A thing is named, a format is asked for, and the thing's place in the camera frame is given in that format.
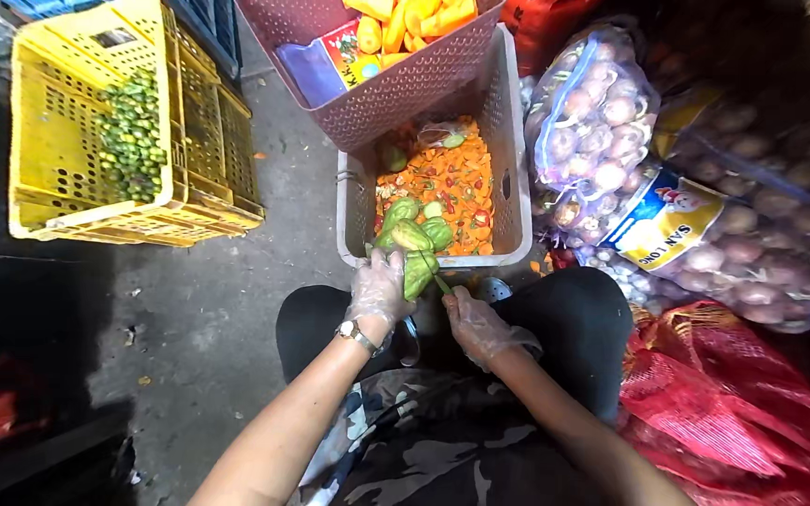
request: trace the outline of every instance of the gray plastic basket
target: gray plastic basket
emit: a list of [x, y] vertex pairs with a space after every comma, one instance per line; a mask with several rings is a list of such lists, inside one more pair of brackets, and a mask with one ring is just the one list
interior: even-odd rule
[[[492, 247], [496, 254], [437, 257], [442, 268], [507, 266], [523, 259], [530, 250], [530, 188], [518, 88], [514, 39], [500, 23], [492, 33], [478, 77], [418, 115], [420, 120], [441, 121], [470, 114], [492, 155], [496, 210]], [[341, 151], [338, 163], [337, 248], [343, 261], [354, 266], [355, 259], [365, 256], [365, 243], [374, 240], [380, 164], [373, 144], [349, 154]]]

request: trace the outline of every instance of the red bag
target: red bag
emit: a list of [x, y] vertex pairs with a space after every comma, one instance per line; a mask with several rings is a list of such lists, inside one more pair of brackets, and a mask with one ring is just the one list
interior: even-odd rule
[[698, 504], [810, 504], [810, 386], [724, 306], [641, 312], [620, 434]]
[[508, 0], [501, 21], [515, 36], [517, 74], [541, 75], [600, 0]]

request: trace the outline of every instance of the plastic glove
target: plastic glove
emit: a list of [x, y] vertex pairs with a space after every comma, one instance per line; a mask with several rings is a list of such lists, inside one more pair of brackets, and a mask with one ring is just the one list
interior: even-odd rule
[[394, 250], [387, 259], [381, 248], [374, 248], [370, 262], [358, 259], [352, 280], [352, 303], [345, 312], [345, 319], [379, 316], [392, 328], [415, 308], [413, 303], [405, 302], [404, 279], [405, 257], [402, 252]]
[[486, 365], [497, 353], [513, 346], [526, 347], [534, 357], [542, 355], [543, 348], [529, 330], [508, 325], [488, 304], [474, 299], [463, 286], [456, 286], [452, 291], [455, 294], [443, 297], [452, 335], [465, 355], [484, 371], [489, 372]]

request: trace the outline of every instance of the plastic crate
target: plastic crate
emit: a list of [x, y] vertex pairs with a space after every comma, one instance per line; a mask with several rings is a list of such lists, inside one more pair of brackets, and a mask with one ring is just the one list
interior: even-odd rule
[[[444, 121], [470, 114], [491, 155], [492, 202], [496, 210], [492, 247], [495, 255], [436, 257], [442, 268], [507, 266], [523, 259], [532, 246], [530, 183], [524, 159], [524, 133], [514, 39], [504, 24], [493, 31], [480, 75], [444, 97], [417, 119]], [[375, 146], [339, 153], [337, 174], [337, 249], [353, 266], [374, 240], [377, 174]]]
[[[116, 0], [33, 22], [15, 37], [9, 230], [17, 238], [192, 246], [264, 220], [252, 173], [251, 113], [158, 0]], [[99, 90], [154, 68], [158, 146], [152, 203], [118, 201], [100, 174]]]
[[240, 32], [233, 0], [165, 0], [232, 80], [240, 77]]
[[309, 106], [275, 49], [307, 45], [360, 14], [342, 0], [240, 0], [240, 9], [299, 107], [337, 149], [350, 153], [477, 76], [505, 0], [477, 4], [477, 18], [317, 108]]
[[2, 0], [2, 3], [29, 19], [77, 13], [91, 9], [104, 0]]

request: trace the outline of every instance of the cartoon label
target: cartoon label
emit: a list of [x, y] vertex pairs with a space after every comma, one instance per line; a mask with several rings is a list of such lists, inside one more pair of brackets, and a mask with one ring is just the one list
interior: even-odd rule
[[719, 193], [662, 170], [600, 246], [655, 271], [695, 246], [723, 210]]
[[333, 62], [345, 89], [352, 89], [380, 73], [380, 59], [358, 49], [358, 20], [354, 19], [321, 37], [324, 51]]

